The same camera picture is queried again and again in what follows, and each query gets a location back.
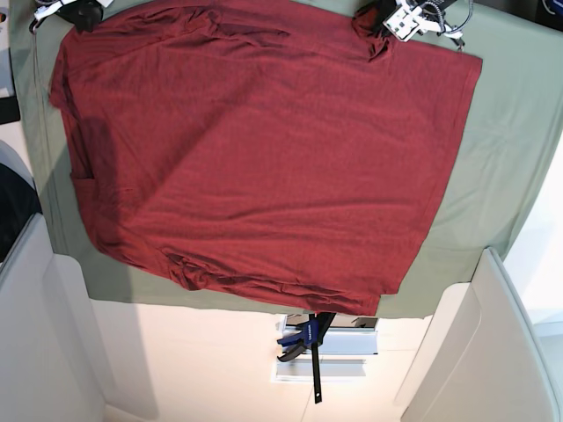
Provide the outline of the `red long-sleeve T-shirt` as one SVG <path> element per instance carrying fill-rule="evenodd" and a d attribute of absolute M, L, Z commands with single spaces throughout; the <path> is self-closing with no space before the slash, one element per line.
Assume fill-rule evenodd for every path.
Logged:
<path fill-rule="evenodd" d="M 154 1 L 63 38 L 61 112 L 104 254 L 283 306 L 367 316 L 450 179 L 482 61 L 290 1 Z"/>

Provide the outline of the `green table cloth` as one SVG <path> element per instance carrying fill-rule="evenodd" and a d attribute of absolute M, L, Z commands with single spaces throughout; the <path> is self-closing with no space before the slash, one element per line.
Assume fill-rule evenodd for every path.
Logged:
<path fill-rule="evenodd" d="M 9 4 L 11 68 L 35 185 L 56 252 L 82 267 L 92 299 L 282 313 L 282 307 L 177 284 L 118 263 L 91 244 L 77 209 L 60 113 L 49 83 L 69 25 L 55 19 L 37 33 L 34 5 Z M 443 291 L 468 281 L 486 247 L 508 261 L 514 284 L 527 289 L 542 239 L 531 236 L 541 198 L 558 201 L 562 183 L 562 35 L 484 5 L 473 8 L 464 39 L 481 58 L 463 140 L 442 205 L 397 294 L 383 297 L 380 318 L 423 318 Z"/>

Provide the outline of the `aluminium profile under table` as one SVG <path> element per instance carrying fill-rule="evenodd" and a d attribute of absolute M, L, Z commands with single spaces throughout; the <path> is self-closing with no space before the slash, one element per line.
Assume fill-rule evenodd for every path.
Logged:
<path fill-rule="evenodd" d="M 337 315 L 318 349 L 323 382 L 351 382 L 366 376 L 366 365 L 377 356 L 376 317 Z M 313 383 L 311 352 L 289 362 L 276 361 L 272 381 Z"/>

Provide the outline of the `blue black bar clamp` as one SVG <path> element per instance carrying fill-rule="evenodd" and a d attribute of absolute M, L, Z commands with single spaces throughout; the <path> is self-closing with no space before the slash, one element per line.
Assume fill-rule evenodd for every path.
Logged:
<path fill-rule="evenodd" d="M 322 385 L 320 374 L 319 348 L 322 346 L 324 337 L 333 323 L 336 313 L 320 312 L 309 314 L 306 322 L 296 325 L 296 333 L 277 341 L 285 352 L 277 357 L 281 363 L 295 360 L 303 353 L 311 352 L 313 393 L 315 404 L 322 402 Z"/>

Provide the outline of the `white panel right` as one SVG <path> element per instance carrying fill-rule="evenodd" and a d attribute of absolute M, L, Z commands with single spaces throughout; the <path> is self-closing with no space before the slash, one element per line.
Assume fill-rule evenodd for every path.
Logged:
<path fill-rule="evenodd" d="M 562 393 L 493 248 L 448 287 L 395 397 L 403 421 L 560 421 Z"/>

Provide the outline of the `white panel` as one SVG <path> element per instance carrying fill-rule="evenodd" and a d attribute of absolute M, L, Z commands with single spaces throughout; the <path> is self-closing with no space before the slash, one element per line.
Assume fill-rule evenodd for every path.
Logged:
<path fill-rule="evenodd" d="M 36 214 L 1 265 L 1 419 L 100 421 L 113 386 L 82 269 Z"/>
<path fill-rule="evenodd" d="M 448 287 L 395 397 L 403 421 L 560 421 L 562 393 L 493 248 Z"/>

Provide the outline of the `white panel left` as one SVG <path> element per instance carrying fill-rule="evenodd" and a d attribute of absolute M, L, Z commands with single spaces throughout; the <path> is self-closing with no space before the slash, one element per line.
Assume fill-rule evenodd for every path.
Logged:
<path fill-rule="evenodd" d="M 1 419 L 100 421 L 113 386 L 82 269 L 36 214 L 1 265 Z"/>

